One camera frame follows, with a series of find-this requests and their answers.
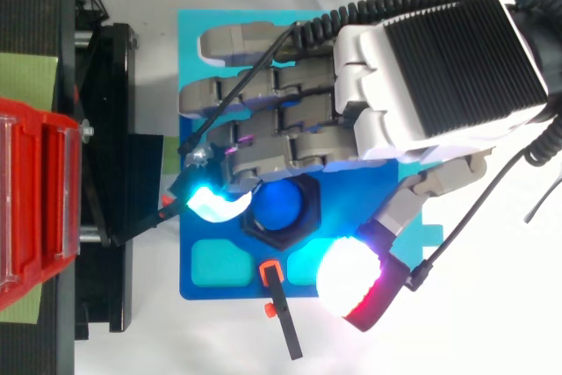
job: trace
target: white backdrop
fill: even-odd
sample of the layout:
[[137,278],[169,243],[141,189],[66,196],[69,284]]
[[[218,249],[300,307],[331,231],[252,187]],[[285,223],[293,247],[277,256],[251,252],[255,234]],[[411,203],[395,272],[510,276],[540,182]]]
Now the white backdrop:
[[[348,1],[104,0],[115,21],[140,33],[137,130],[177,134],[177,9],[325,9]],[[503,163],[541,129],[525,128],[503,142],[485,181],[434,200],[424,210],[426,222],[449,233]],[[263,314],[265,300],[180,297],[178,223],[171,221],[135,241],[131,327],[110,335],[107,325],[90,326],[90,340],[76,344],[76,373],[562,374],[562,189],[536,221],[522,223],[559,169],[560,159],[543,169],[518,164],[420,291],[402,291],[368,333],[332,317],[317,299],[292,299],[305,355],[296,362],[278,322]]]

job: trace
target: led light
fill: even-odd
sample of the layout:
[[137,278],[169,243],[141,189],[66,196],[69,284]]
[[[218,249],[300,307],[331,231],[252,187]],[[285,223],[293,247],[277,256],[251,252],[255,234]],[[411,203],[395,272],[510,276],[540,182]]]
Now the led light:
[[347,316],[364,299],[380,276],[380,261],[366,244],[343,237],[329,247],[316,275],[322,305],[337,316]]
[[187,206],[203,220],[222,223],[242,214],[250,202],[252,202],[251,191],[235,201],[227,201],[221,195],[215,195],[207,186],[202,186],[187,201]]

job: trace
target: metal rod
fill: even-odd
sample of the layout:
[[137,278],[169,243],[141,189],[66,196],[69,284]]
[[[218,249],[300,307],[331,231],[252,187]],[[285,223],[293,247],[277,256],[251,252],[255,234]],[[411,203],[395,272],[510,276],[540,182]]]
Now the metal rod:
[[102,241],[96,226],[80,227],[80,243],[99,243]]
[[88,48],[90,44],[92,31],[76,31],[74,33],[74,47]]

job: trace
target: blue ball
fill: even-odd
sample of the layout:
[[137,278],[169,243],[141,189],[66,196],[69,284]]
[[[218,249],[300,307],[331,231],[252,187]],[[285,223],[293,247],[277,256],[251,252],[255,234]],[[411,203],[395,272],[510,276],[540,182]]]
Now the blue ball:
[[290,226],[302,206],[299,188],[290,180],[264,184],[252,200],[254,217],[268,230]]

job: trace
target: red plastic bin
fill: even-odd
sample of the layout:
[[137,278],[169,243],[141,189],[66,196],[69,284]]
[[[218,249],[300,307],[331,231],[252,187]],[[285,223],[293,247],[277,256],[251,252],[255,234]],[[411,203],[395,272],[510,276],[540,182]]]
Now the red plastic bin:
[[0,310],[76,257],[80,171],[74,120],[0,98]]
[[41,274],[42,116],[0,99],[0,309]]

